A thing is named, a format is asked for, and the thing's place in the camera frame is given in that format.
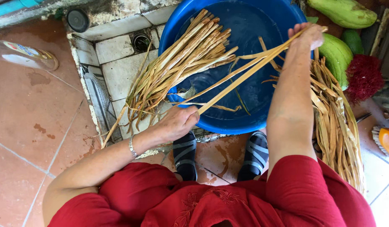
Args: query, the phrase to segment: orange brush handle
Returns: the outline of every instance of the orange brush handle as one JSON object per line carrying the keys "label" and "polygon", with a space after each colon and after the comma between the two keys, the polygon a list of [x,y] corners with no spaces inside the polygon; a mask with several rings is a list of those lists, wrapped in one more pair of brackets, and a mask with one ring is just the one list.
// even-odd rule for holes
{"label": "orange brush handle", "polygon": [[382,147],[389,153],[389,128],[381,128],[379,131],[379,142]]}

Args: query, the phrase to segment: blue pipe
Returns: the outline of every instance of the blue pipe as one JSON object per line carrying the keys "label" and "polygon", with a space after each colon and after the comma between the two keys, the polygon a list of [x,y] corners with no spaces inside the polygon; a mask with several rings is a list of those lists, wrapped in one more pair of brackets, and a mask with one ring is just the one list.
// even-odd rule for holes
{"label": "blue pipe", "polygon": [[0,4],[0,16],[17,11],[25,7],[33,7],[43,2],[43,0],[12,0]]}

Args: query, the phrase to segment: green leaf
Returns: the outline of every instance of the green leaf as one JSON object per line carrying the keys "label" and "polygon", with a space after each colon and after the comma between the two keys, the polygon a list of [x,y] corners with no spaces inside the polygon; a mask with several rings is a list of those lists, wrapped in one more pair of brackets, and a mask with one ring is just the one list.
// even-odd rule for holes
{"label": "green leaf", "polygon": [[58,8],[55,13],[55,19],[56,20],[61,20],[61,17],[64,16],[64,9],[63,8]]}
{"label": "green leaf", "polygon": [[308,21],[308,22],[311,22],[311,23],[317,23],[318,22],[318,17],[306,17],[306,20]]}

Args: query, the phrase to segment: drain cover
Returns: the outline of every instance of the drain cover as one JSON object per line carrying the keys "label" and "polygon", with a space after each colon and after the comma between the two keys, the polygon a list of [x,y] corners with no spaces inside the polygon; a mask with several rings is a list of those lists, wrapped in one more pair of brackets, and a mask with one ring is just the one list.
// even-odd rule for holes
{"label": "drain cover", "polygon": [[82,33],[88,29],[90,20],[84,10],[75,8],[67,13],[67,23],[74,31]]}
{"label": "drain cover", "polygon": [[143,33],[136,34],[133,37],[133,47],[140,52],[147,51],[150,42],[150,38]]}

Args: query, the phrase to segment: brush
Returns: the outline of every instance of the brush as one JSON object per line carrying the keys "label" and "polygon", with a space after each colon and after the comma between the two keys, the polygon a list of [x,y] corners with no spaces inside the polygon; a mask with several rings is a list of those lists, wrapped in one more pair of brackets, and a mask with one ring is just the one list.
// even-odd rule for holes
{"label": "brush", "polygon": [[379,149],[386,155],[389,155],[389,128],[374,126],[372,129],[372,138]]}

